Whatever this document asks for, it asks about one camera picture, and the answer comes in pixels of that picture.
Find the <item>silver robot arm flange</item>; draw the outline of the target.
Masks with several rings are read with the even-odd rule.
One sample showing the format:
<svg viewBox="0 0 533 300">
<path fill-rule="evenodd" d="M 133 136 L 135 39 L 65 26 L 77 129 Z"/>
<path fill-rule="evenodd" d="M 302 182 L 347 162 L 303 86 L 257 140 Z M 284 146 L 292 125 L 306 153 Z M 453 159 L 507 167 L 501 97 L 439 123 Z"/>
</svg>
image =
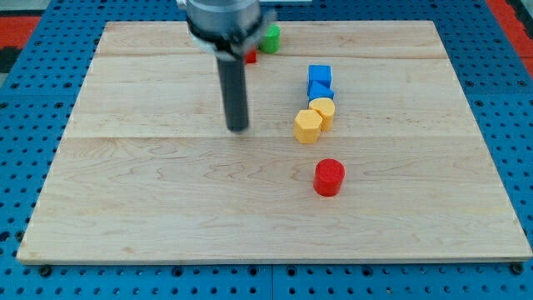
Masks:
<svg viewBox="0 0 533 300">
<path fill-rule="evenodd" d="M 188 33 L 203 52 L 239 60 L 262 40 L 277 14 L 263 12 L 258 0 L 177 0 Z"/>
</svg>

